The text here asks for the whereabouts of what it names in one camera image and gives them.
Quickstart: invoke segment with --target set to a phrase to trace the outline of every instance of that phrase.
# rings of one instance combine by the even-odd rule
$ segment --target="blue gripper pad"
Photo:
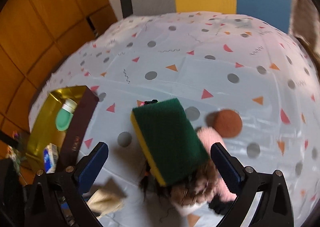
[[[221,143],[215,143],[211,146],[210,155],[229,191],[239,195],[241,182],[245,178],[244,167],[239,160],[231,157]]]
[[[76,165],[74,179],[78,184],[80,194],[89,192],[100,170],[108,158],[108,145],[99,142],[89,155],[84,156]]]

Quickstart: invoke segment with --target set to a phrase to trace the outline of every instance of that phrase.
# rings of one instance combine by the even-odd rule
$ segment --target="metal bolt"
[[[277,176],[282,176],[282,172],[280,170],[276,170],[276,175]]]
[[[67,171],[68,173],[71,173],[71,172],[73,171],[73,166],[68,166],[68,167],[66,167],[66,171]]]
[[[253,173],[253,168],[252,168],[252,167],[246,167],[245,170],[246,170],[248,173]]]
[[[38,170],[37,171],[37,175],[42,175],[43,174],[43,170]]]

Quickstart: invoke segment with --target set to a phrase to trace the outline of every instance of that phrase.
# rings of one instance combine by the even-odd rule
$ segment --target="brown round object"
[[[234,138],[242,130],[242,120],[239,114],[233,110],[222,110],[217,112],[212,127],[223,138]]]

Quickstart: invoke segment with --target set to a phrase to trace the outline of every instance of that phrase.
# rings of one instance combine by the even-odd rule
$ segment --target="green sponge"
[[[161,186],[182,180],[209,159],[176,98],[134,108],[131,122]]]

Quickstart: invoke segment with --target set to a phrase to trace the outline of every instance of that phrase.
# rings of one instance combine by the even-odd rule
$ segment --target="pink fabric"
[[[222,140],[222,137],[213,128],[202,127],[200,130],[198,130],[197,134],[209,155],[211,146],[216,142],[220,142],[223,145],[223,147],[227,149],[226,145]],[[218,195],[220,195],[220,199],[222,202],[234,201],[237,197],[235,194],[231,193],[228,190],[228,187],[226,186],[224,180],[221,177],[218,179],[216,192]]]

